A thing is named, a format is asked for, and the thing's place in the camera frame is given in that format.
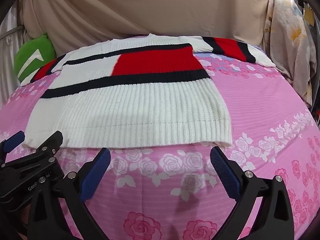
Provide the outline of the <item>white red navy knit sweater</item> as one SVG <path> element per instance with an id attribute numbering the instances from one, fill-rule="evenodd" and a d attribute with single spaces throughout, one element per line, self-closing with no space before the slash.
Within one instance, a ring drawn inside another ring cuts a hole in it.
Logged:
<path id="1" fill-rule="evenodd" d="M 274 67 L 259 49 L 225 38 L 150 34 L 83 47 L 24 80 L 56 75 L 33 108 L 25 143 L 37 147 L 60 131 L 70 148 L 230 145 L 227 106 L 197 53 Z"/>

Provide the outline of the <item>green round cushion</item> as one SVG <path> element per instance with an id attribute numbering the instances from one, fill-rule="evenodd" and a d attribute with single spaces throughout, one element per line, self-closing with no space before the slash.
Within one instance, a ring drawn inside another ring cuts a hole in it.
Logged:
<path id="1" fill-rule="evenodd" d="M 22 82 L 31 73 L 55 58 L 54 46 L 45 33 L 21 46 L 14 59 L 14 73 Z"/>

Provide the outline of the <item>pink floral bed sheet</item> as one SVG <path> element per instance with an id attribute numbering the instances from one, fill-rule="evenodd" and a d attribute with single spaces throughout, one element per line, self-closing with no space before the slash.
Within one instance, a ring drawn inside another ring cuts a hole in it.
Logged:
<path id="1" fill-rule="evenodd" d="M 274 63 L 268 68 L 214 53 L 197 53 L 195 57 L 227 106 L 232 126 L 230 145 L 61 145 L 53 156 L 63 177 L 78 172 L 106 148 L 111 154 L 110 165 L 85 205 L 108 239 L 213 239 L 235 206 L 210 161 L 211 149 L 217 146 L 243 171 L 250 170 L 258 178 L 279 175 L 284 179 L 294 239 L 299 239 L 319 215 L 319 129 L 310 111 Z M 28 85 L 22 81 L 1 109 L 1 142 L 19 131 L 25 135 L 33 108 L 55 78 L 51 74 Z M 1 167 L 37 153 L 39 146 L 30 147 L 24 140 L 1 155 Z M 1 239 L 27 239 L 31 200 L 27 205 L 1 204 Z M 239 239 L 249 234 L 261 201 L 261 197 L 256 199 Z M 59 202 L 72 234 L 82 239 L 65 200 Z"/>

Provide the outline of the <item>silver satin curtain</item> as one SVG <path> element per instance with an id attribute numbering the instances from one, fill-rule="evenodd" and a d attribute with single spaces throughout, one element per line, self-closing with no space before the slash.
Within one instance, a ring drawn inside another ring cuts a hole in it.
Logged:
<path id="1" fill-rule="evenodd" d="M 1 107 L 20 85 L 14 73 L 14 59 L 23 45 L 24 27 L 19 15 L 20 1 L 17 0 L 1 23 Z"/>

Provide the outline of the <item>beige draped curtain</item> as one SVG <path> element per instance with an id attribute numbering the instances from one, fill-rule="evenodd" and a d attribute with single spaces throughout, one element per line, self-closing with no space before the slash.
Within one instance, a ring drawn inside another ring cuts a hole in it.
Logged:
<path id="1" fill-rule="evenodd" d="M 268 0 L 22 0 L 27 34 L 58 55 L 137 35 L 213 36 L 258 46 Z"/>

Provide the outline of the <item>floral cream hanging fabric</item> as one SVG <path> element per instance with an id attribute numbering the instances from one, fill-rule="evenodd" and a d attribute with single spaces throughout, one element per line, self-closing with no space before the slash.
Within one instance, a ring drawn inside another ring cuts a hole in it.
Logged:
<path id="1" fill-rule="evenodd" d="M 268 0 L 263 48 L 277 69 L 310 107 L 316 74 L 316 47 L 295 0 Z"/>

